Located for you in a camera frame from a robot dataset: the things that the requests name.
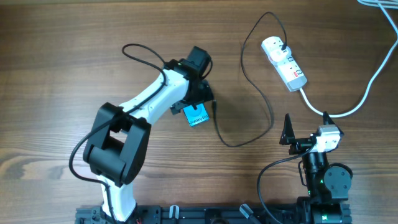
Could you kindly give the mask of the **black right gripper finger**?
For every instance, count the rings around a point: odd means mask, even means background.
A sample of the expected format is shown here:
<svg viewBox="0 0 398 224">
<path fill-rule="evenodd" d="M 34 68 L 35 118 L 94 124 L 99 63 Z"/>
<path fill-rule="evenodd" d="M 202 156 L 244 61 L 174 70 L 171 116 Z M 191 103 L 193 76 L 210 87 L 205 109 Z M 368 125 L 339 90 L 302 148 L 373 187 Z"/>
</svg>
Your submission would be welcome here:
<svg viewBox="0 0 398 224">
<path fill-rule="evenodd" d="M 280 137 L 280 145 L 289 145 L 295 142 L 295 134 L 292 127 L 290 115 L 287 113 L 284 118 L 284 128 Z"/>
<path fill-rule="evenodd" d="M 344 132 L 335 124 L 335 122 L 332 120 L 331 116 L 326 111 L 323 112 L 323 124 L 336 126 L 340 132 L 340 136 L 344 135 Z"/>
</svg>

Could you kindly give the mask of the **blue screen Galaxy smartphone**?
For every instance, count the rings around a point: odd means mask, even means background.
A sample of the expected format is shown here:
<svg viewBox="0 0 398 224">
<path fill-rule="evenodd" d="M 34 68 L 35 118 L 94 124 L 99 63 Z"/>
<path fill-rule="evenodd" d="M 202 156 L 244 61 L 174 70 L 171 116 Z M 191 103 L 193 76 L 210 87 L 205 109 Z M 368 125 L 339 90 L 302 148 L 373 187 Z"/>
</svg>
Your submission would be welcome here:
<svg viewBox="0 0 398 224">
<path fill-rule="evenodd" d="M 190 127 L 204 123 L 210 118 L 203 103 L 196 105 L 195 108 L 193 106 L 185 107 L 183 112 Z"/>
</svg>

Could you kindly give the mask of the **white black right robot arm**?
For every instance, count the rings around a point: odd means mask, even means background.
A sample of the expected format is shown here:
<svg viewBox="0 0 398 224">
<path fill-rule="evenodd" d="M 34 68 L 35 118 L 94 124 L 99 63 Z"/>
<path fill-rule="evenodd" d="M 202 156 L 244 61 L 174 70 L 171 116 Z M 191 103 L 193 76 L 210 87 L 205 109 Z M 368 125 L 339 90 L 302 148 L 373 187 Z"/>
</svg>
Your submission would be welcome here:
<svg viewBox="0 0 398 224">
<path fill-rule="evenodd" d="M 298 156 L 299 173 L 308 190 L 299 197 L 297 223 L 352 223 L 351 210 L 346 203 L 352 184 L 353 171 L 342 163 L 330 164 L 327 154 L 338 148 L 344 132 L 323 113 L 323 124 L 308 138 L 296 138 L 288 114 L 279 144 L 289 145 L 289 154 Z"/>
</svg>

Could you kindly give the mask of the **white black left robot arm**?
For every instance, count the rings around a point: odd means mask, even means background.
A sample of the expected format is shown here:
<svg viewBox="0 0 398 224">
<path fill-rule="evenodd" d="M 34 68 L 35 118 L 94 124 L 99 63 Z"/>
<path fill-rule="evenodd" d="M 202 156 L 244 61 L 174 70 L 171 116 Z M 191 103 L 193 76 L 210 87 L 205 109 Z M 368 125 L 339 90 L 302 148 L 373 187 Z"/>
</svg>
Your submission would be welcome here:
<svg viewBox="0 0 398 224">
<path fill-rule="evenodd" d="M 165 62 L 158 78 L 135 98 L 99 108 L 83 160 L 102 186 L 99 210 L 106 223 L 128 223 L 134 216 L 132 182 L 144 163 L 152 125 L 167 110 L 178 114 L 193 108 L 204 113 L 203 104 L 213 99 L 205 79 L 212 65 L 209 53 L 194 47 L 187 58 Z"/>
</svg>

